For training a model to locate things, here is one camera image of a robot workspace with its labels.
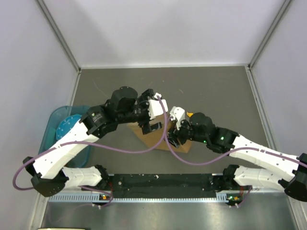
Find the brown cardboard express box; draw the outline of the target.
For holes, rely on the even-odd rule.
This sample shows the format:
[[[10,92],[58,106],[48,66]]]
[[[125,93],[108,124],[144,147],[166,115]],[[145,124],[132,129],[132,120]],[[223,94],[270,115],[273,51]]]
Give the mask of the brown cardboard express box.
[[[138,126],[138,123],[129,123],[127,124],[128,128],[131,129],[134,134],[147,146],[147,147],[152,147],[154,144],[156,144],[162,134],[163,134],[163,130],[164,130],[164,116],[160,115],[158,116],[155,120],[151,121],[150,124],[153,125],[155,123],[161,122],[162,123],[162,128],[159,130],[156,130],[154,132],[151,132],[147,135],[144,135],[142,133],[142,129]],[[192,146],[192,142],[190,140],[187,140],[187,142],[184,145],[180,145],[179,148],[175,148],[174,146],[170,145],[172,150],[175,152],[179,152],[179,153],[188,153],[191,146]]]

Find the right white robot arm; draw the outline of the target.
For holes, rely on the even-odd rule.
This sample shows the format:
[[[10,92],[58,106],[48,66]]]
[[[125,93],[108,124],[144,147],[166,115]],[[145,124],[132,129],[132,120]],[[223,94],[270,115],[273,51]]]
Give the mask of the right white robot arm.
[[[169,130],[167,140],[175,147],[188,140],[203,143],[221,157],[242,159],[257,166],[248,168],[230,165],[223,171],[228,189],[238,186],[267,187],[285,192],[298,201],[307,200],[307,155],[290,155],[255,143],[227,128],[216,126],[203,113],[193,113],[186,119],[183,109],[170,112],[175,126]]]

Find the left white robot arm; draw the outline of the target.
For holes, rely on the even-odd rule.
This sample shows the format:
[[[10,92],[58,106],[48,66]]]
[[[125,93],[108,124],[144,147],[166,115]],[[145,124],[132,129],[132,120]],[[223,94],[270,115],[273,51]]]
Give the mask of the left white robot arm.
[[[25,168],[32,176],[33,188],[44,197],[53,196],[63,189],[83,186],[106,189],[109,175],[103,166],[70,168],[66,164],[87,146],[115,131],[118,125],[137,123],[145,135],[160,129],[160,122],[153,125],[150,122],[160,115],[166,116],[167,111],[166,100],[153,89],[138,95],[131,87],[120,87],[104,104],[90,107],[46,154],[36,159],[24,159]]]

